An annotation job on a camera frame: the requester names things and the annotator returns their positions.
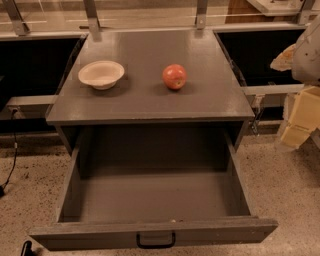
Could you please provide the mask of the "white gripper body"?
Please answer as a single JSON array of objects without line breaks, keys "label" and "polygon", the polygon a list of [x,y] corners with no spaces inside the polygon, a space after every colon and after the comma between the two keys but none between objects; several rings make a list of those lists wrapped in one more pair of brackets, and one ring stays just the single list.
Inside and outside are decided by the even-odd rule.
[{"label": "white gripper body", "polygon": [[292,77],[304,84],[320,85],[320,15],[308,25],[296,42]]}]

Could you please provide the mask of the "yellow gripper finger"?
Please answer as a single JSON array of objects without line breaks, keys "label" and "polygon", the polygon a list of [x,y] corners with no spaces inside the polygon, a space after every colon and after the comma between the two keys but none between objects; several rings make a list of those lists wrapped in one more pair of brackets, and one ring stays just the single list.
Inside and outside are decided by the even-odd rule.
[{"label": "yellow gripper finger", "polygon": [[308,86],[294,96],[292,110],[280,136],[283,145],[298,149],[320,127],[320,88]]},{"label": "yellow gripper finger", "polygon": [[292,68],[295,44],[288,46],[270,64],[270,68],[276,71],[287,71]]}]

